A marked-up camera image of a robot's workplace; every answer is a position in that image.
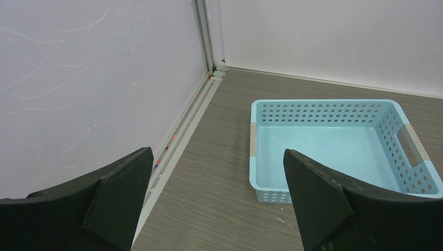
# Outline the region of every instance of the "beige label strip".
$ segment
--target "beige label strip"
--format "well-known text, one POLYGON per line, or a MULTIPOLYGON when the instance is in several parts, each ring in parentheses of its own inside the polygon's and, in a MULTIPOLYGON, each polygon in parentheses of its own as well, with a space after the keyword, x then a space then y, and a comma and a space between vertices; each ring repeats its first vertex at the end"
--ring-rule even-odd
POLYGON ((257 124, 251 123, 251 140, 249 145, 249 156, 255 156, 256 146, 257 146, 257 124))
POLYGON ((420 163, 421 161, 430 161, 429 155, 427 154, 425 148, 423 147, 423 144, 418 138, 417 133, 415 133, 414 128, 412 128, 412 125, 404 124, 401 130, 406 137, 407 142, 412 147, 412 150, 414 151, 415 157, 417 158, 418 162, 420 163))

